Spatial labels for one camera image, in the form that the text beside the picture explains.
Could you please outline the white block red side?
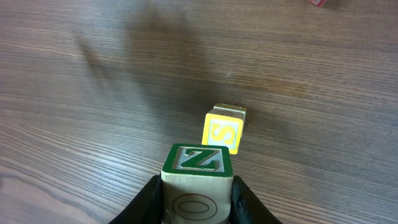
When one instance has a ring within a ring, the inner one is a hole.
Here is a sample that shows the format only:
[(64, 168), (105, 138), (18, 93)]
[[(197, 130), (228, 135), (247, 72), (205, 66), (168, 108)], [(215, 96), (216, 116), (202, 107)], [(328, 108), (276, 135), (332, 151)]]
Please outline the white block red side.
[(327, 2), (327, 0), (308, 0), (308, 1), (317, 7), (322, 7), (324, 3)]

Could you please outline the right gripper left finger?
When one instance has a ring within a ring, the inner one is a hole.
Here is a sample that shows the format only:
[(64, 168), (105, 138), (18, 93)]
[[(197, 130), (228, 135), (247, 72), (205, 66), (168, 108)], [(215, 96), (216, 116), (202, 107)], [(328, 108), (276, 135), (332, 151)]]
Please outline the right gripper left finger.
[(153, 176), (127, 207), (109, 224), (161, 224), (162, 181)]

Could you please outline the yellow block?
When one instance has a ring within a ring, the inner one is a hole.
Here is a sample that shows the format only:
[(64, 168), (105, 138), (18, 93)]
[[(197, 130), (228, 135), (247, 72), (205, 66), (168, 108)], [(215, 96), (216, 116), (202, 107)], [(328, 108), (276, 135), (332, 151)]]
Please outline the yellow block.
[(237, 154), (243, 135), (246, 112), (229, 108), (213, 108), (205, 116), (203, 145), (225, 146)]

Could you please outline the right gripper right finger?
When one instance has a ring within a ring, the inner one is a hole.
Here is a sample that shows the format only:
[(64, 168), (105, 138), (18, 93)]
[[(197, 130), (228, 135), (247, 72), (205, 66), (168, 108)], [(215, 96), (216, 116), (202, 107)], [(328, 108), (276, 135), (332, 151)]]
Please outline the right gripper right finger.
[(233, 178), (229, 223), (282, 224), (238, 175)]

